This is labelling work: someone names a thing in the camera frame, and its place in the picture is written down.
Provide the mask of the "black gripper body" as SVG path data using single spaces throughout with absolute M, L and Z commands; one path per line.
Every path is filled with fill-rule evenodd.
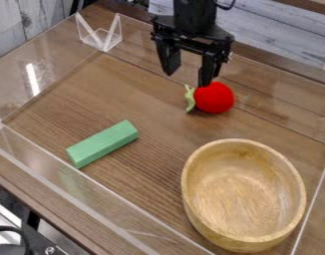
M 175 44 L 181 50 L 196 54 L 212 51 L 223 56 L 223 63 L 228 63 L 232 55 L 235 36 L 216 24 L 209 25 L 200 32 L 188 32 L 176 24 L 175 16 L 157 15 L 153 17 L 153 40 L 162 40 Z

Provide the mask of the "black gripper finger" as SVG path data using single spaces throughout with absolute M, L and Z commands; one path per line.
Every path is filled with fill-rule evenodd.
M 199 69 L 199 85 L 207 87 L 219 76 L 223 65 L 223 56 L 212 52 L 203 54 L 201 67 Z
M 162 40 L 157 40 L 157 48 L 162 64 L 162 70 L 169 76 L 172 76 L 181 66 L 180 48 L 175 44 L 170 44 L 169 42 L 165 42 Z

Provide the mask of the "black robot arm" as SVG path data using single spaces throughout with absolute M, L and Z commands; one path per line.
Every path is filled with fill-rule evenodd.
M 181 51 L 201 55 L 199 85 L 207 87 L 219 77 L 221 66 L 229 62 L 235 36 L 216 24 L 217 0 L 173 0 L 173 14 L 153 17 L 153 40 L 164 72 L 172 76 L 181 67 Z

